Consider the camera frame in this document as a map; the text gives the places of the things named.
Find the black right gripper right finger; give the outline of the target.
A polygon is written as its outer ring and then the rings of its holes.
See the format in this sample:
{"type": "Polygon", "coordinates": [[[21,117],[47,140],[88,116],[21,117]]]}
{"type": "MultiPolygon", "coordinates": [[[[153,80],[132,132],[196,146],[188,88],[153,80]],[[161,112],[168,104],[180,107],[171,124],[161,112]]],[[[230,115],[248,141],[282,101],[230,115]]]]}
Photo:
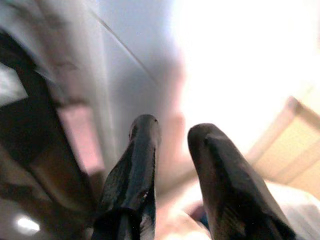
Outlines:
{"type": "Polygon", "coordinates": [[[214,240],[296,240],[263,178],[212,123],[188,131],[209,232],[214,240]]]}

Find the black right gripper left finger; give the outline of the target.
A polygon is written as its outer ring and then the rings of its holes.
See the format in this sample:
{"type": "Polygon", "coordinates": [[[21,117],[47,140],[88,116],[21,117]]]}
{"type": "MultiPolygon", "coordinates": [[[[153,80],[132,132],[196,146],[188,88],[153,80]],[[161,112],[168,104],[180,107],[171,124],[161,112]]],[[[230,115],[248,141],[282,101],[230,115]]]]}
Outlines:
{"type": "Polygon", "coordinates": [[[129,142],[108,174],[93,221],[93,240],[153,240],[156,231],[156,162],[161,143],[158,120],[138,116],[129,142]]]}

